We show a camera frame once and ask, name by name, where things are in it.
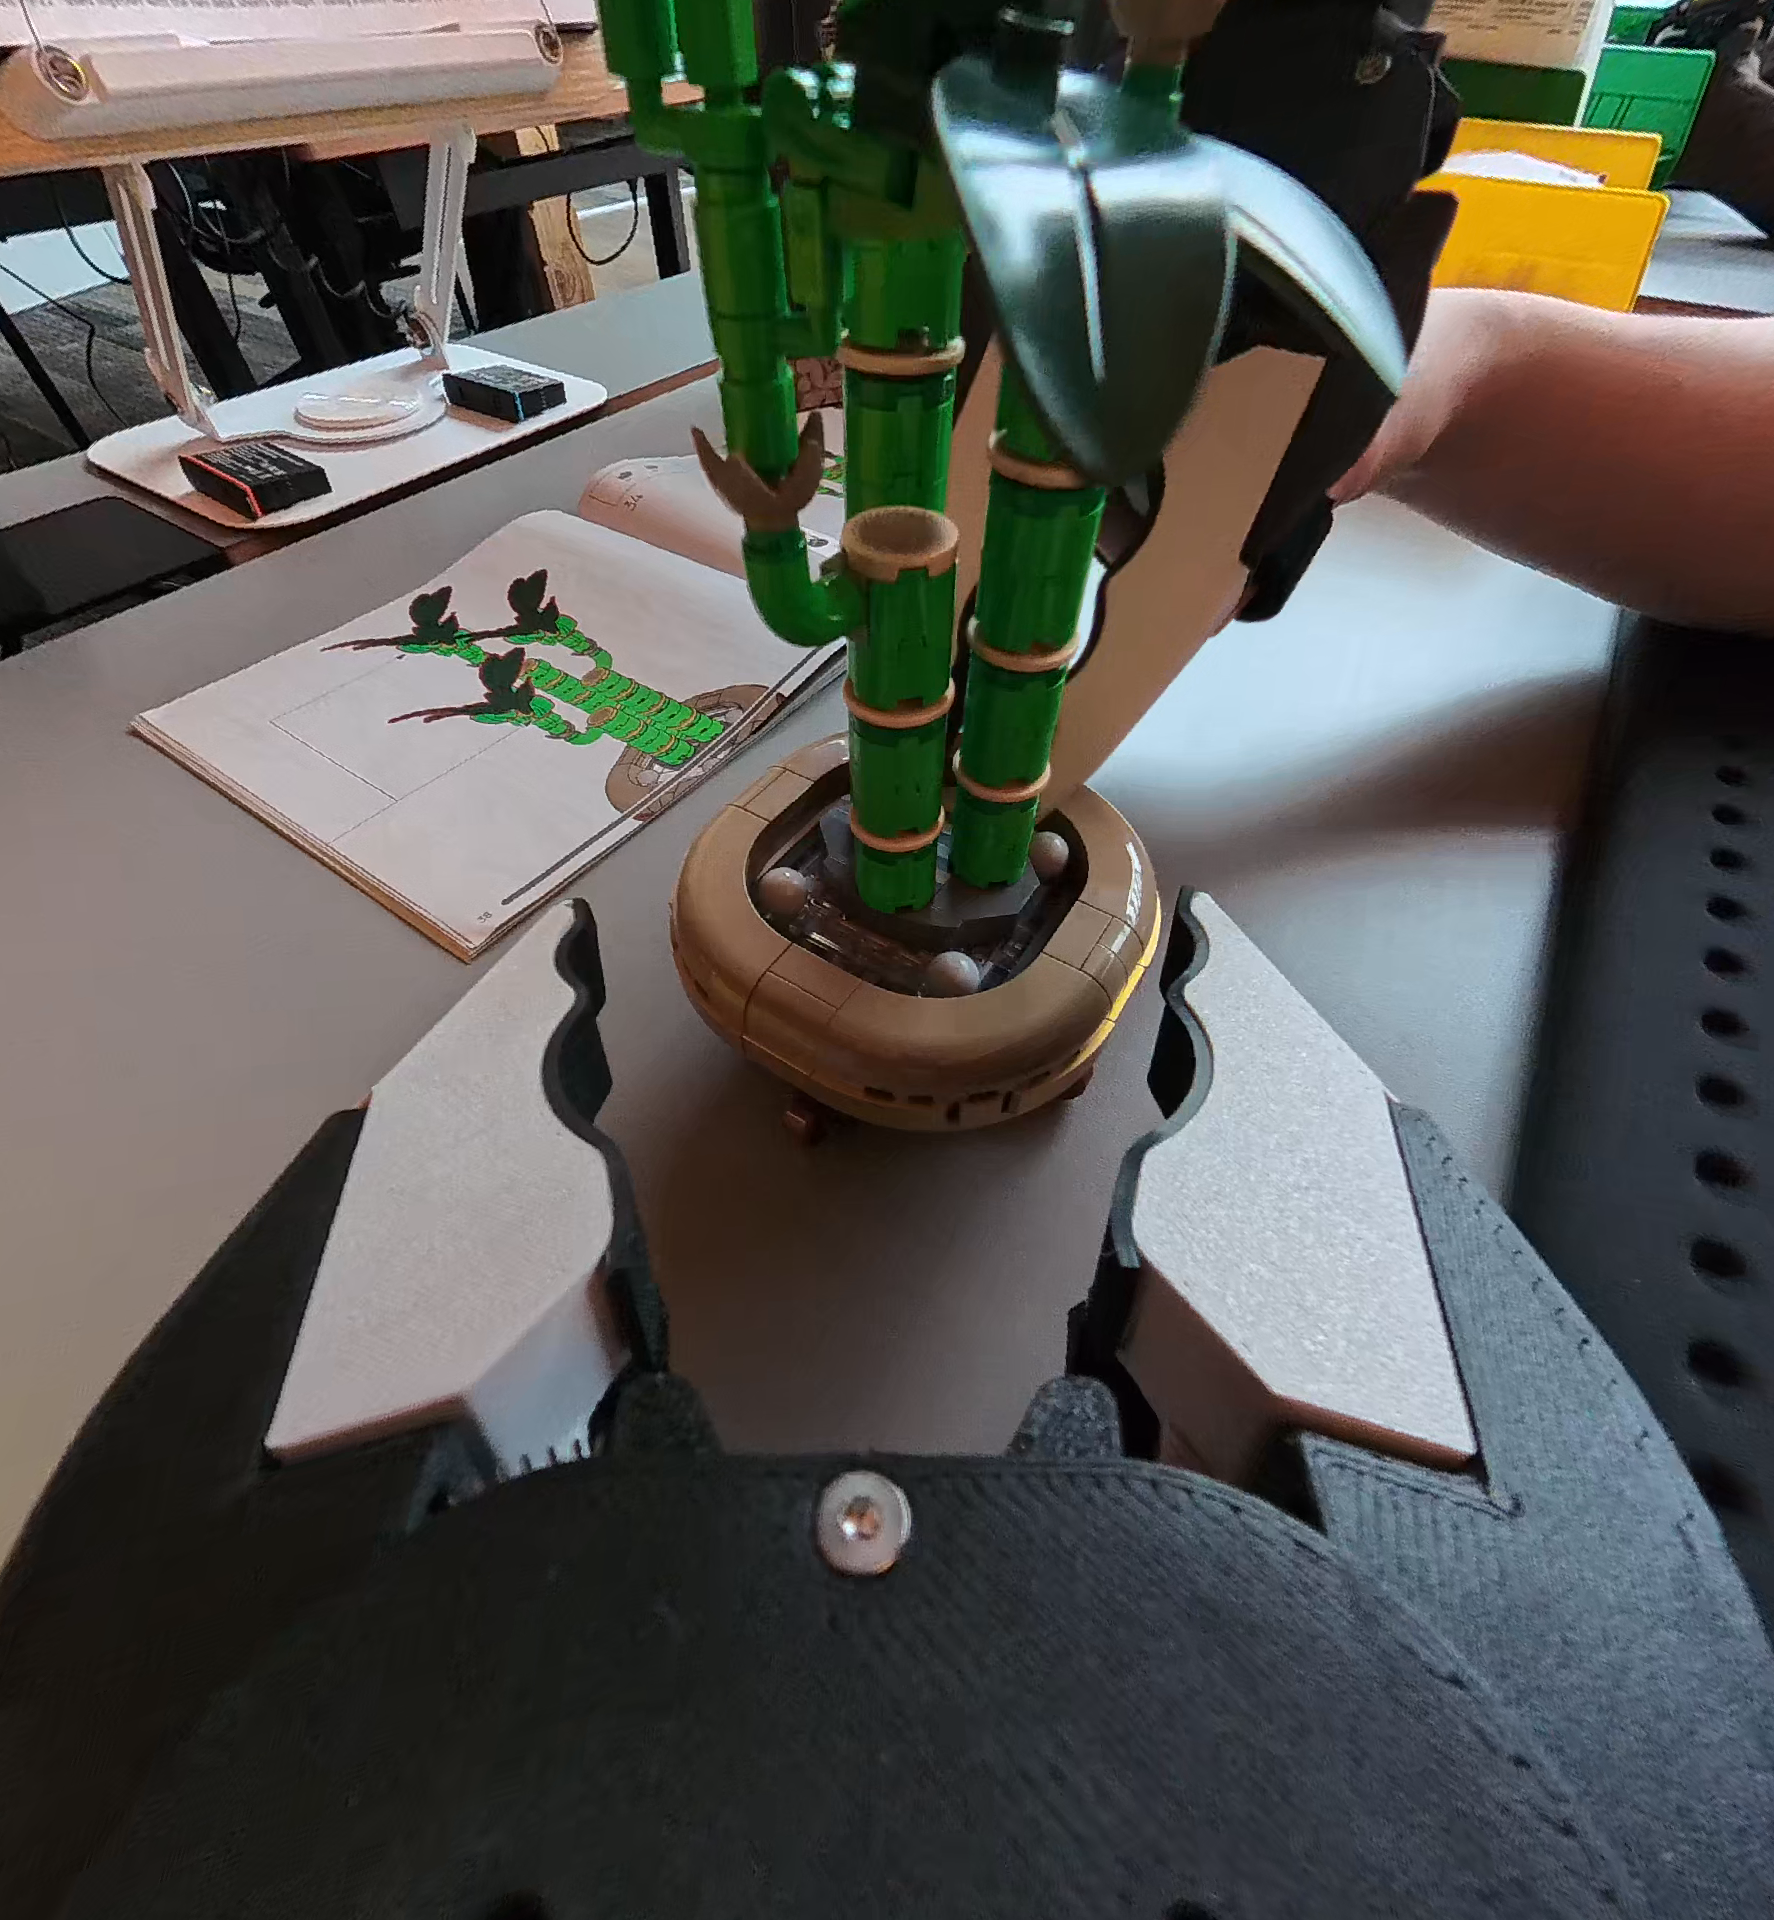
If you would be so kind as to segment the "white stand base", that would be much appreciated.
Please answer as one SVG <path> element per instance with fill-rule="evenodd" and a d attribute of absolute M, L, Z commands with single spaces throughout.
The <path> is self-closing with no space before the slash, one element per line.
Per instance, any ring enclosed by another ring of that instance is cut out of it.
<path fill-rule="evenodd" d="M 468 97 L 533 99 L 546 97 L 561 75 L 568 36 L 586 33 L 593 29 L 535 23 L 346 38 L 45 40 L 0 60 L 0 111 L 20 130 L 62 139 L 204 124 L 254 111 L 285 117 Z M 148 169 L 168 160 L 101 168 L 141 313 L 146 362 L 171 414 L 101 437 L 83 453 L 87 465 L 215 523 L 247 526 L 191 488 L 179 452 L 270 437 L 321 461 L 331 481 L 328 496 L 267 518 L 270 526 L 290 526 L 402 490 L 528 437 L 535 420 L 470 418 L 441 394 L 443 370 L 491 362 L 476 347 L 449 343 L 476 135 L 453 124 L 425 145 L 422 263 L 405 310 L 405 342 L 231 398 L 213 397 L 188 368 Z"/>

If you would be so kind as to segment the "printed instruction sheet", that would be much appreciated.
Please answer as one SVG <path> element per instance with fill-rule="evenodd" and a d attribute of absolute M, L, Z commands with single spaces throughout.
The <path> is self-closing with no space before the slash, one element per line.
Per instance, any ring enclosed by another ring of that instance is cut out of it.
<path fill-rule="evenodd" d="M 182 36 L 346 38 L 359 33 L 552 24 L 591 31 L 595 2 L 0 2 L 0 51 L 56 40 L 90 44 Z"/>

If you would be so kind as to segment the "round wooden table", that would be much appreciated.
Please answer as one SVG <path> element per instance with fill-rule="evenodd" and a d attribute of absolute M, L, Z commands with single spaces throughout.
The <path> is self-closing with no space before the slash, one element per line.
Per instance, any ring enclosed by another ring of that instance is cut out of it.
<path fill-rule="evenodd" d="M 297 147 L 306 160 L 362 157 L 424 147 L 453 124 L 496 135 L 542 124 L 623 122 L 627 114 L 626 90 L 608 72 L 601 34 L 586 33 L 568 36 L 561 75 L 546 97 L 533 99 L 468 97 L 285 117 L 254 111 L 204 124 L 62 139 L 20 130 L 0 111 L 0 179 L 278 147 Z"/>

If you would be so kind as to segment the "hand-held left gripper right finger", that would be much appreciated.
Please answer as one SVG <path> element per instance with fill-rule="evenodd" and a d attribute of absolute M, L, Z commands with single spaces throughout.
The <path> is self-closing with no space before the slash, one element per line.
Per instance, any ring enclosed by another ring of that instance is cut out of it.
<path fill-rule="evenodd" d="M 1085 1324 L 1128 1448 L 1231 1484 L 1313 1434 L 1426 1468 L 1475 1420 L 1375 1071 L 1202 889 L 1181 892 L 1148 1086 Z"/>

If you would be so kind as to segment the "green lego bamboo plant model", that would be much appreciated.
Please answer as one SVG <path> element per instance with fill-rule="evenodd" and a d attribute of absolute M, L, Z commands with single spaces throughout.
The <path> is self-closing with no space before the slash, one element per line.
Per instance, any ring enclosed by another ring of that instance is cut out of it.
<path fill-rule="evenodd" d="M 597 7 L 633 133 L 698 186 L 725 446 L 694 446 L 753 603 L 846 647 L 846 732 L 690 846 L 675 960 L 711 1031 L 829 1110 L 1032 1113 L 1142 978 L 1140 839 L 1044 790 L 1242 247 L 1403 383 L 1336 217 L 1186 124 L 1225 6 L 1092 4 L 1094 52 L 1077 4 L 841 4 L 834 58 L 785 69 L 753 4 Z"/>

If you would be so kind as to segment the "yellow parts bin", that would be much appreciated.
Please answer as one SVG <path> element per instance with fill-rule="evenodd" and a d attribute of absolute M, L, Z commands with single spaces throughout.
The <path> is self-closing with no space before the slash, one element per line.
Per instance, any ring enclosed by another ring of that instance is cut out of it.
<path fill-rule="evenodd" d="M 1464 119 L 1419 183 L 1458 204 L 1434 285 L 1631 310 L 1667 217 L 1662 150 L 1652 130 Z"/>

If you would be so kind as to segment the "black battery with blue edge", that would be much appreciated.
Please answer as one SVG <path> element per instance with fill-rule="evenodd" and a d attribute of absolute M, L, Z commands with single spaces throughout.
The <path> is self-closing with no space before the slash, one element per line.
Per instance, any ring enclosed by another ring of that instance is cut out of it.
<path fill-rule="evenodd" d="M 441 394 L 452 410 L 498 422 L 548 418 L 568 404 L 561 374 L 512 364 L 448 368 Z"/>

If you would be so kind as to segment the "person's right forearm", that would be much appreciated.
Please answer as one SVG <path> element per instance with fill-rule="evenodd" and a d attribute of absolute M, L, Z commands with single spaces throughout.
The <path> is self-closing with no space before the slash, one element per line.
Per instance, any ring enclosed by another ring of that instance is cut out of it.
<path fill-rule="evenodd" d="M 1438 291 L 1330 501 L 1372 492 L 1628 611 L 1774 637 L 1774 316 Z"/>

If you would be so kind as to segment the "lego instruction booklet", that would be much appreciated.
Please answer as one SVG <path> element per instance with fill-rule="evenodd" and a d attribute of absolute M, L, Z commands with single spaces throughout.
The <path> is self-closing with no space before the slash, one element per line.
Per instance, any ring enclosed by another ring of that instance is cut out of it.
<path fill-rule="evenodd" d="M 698 455 L 626 458 L 415 592 L 131 730 L 460 959 L 838 678 L 762 622 Z"/>

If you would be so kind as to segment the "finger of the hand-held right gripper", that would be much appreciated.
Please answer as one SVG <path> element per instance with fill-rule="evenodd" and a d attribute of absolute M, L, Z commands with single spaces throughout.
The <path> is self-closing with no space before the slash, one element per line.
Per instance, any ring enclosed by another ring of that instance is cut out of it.
<path fill-rule="evenodd" d="M 1252 347 L 1217 366 L 1164 458 L 1164 502 L 1105 585 L 1098 640 L 1066 682 L 1044 793 L 1090 781 L 1194 655 L 1238 611 L 1244 539 L 1323 372 Z"/>

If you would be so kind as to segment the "green plastic bin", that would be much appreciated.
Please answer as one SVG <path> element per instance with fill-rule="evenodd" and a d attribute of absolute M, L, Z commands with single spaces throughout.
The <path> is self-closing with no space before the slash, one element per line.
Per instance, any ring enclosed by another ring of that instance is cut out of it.
<path fill-rule="evenodd" d="M 1679 162 L 1691 136 L 1715 64 L 1712 48 L 1607 42 L 1594 62 L 1577 124 L 1659 136 L 1659 176 Z"/>

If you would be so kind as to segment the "black battery with red edge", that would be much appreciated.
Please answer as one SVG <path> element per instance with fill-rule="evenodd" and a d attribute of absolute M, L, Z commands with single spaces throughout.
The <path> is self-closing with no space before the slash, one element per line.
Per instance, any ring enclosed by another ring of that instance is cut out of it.
<path fill-rule="evenodd" d="M 270 437 L 179 452 L 179 472 L 194 492 L 246 519 L 266 519 L 331 492 L 321 461 Z"/>

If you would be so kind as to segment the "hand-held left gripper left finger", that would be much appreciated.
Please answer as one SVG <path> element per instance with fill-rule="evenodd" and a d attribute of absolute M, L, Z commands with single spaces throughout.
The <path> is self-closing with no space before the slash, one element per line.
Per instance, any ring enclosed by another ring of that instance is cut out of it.
<path fill-rule="evenodd" d="M 441 1425 L 520 1477 L 591 1458 L 665 1361 L 586 900 L 568 900 L 375 1086 L 266 1431 L 280 1464 Z"/>

